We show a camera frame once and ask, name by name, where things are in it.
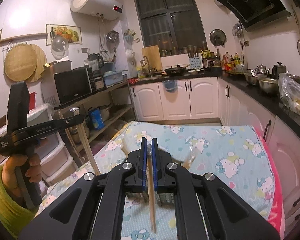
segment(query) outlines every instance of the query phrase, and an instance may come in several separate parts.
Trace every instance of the triangular cutout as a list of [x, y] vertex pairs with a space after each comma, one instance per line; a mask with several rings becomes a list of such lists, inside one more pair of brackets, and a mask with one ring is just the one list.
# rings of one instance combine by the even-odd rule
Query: triangular cutout
[[229, 193], [223, 188], [218, 189], [218, 195], [231, 223], [236, 223], [249, 216], [249, 212], [234, 198], [232, 198], [231, 195], [229, 195]]
[[81, 189], [77, 188], [69, 196], [67, 196], [58, 206], [50, 212], [50, 217], [67, 224], [71, 218], [72, 212], [78, 202], [81, 194]]

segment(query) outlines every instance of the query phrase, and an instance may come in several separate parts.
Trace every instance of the yellow-green sleeve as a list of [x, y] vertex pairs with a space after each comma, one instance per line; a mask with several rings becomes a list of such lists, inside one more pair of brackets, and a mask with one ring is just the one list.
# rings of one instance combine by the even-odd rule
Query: yellow-green sleeve
[[2, 183], [2, 168], [3, 166], [0, 166], [0, 221], [17, 239], [21, 229], [34, 218], [38, 209], [25, 209], [12, 200]]

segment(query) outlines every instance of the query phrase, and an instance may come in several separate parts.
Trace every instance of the countertop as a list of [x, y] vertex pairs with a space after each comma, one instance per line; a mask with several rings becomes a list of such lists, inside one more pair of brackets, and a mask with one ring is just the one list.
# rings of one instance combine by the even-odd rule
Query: countertop
[[160, 76], [155, 79], [141, 80], [137, 82], [135, 85], [162, 82], [164, 80], [182, 80], [182, 79], [202, 78], [202, 77], [218, 77], [228, 82], [229, 84], [239, 88], [247, 95], [255, 99], [258, 103], [260, 103], [264, 108], [270, 111], [273, 115], [279, 117], [300, 138], [300, 115], [294, 113], [293, 111], [285, 107], [281, 102], [279, 96], [269, 96], [263, 93], [257, 86], [251, 86], [247, 84], [245, 77], [243, 75], [232, 76], [222, 71], [221, 68], [213, 68], [213, 71], [205, 70], [195, 74], [186, 72], [183, 76], [176, 76], [176, 77]]

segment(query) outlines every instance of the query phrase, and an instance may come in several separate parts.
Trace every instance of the digital temperature display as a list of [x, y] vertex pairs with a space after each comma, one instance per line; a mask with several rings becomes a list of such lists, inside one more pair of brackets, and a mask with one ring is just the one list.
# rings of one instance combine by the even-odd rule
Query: digital temperature display
[[117, 11], [117, 12], [119, 12], [119, 13], [122, 13], [122, 9], [121, 9], [120, 7], [118, 7], [118, 6], [114, 6], [114, 7], [113, 7], [113, 10], [114, 10], [114, 11]]

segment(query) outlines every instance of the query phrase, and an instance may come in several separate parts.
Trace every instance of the round wooden cutting board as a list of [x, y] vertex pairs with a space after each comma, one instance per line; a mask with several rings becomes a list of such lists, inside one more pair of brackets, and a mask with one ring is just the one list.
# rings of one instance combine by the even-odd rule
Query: round wooden cutting board
[[4, 71], [8, 78], [19, 82], [28, 79], [37, 67], [37, 56], [30, 45], [17, 45], [7, 54]]
[[44, 71], [43, 65], [47, 63], [47, 58], [43, 49], [41, 49], [39, 46], [35, 44], [31, 44], [30, 46], [37, 56], [37, 67], [31, 77], [27, 79], [27, 82], [35, 82], [41, 78], [41, 74]]

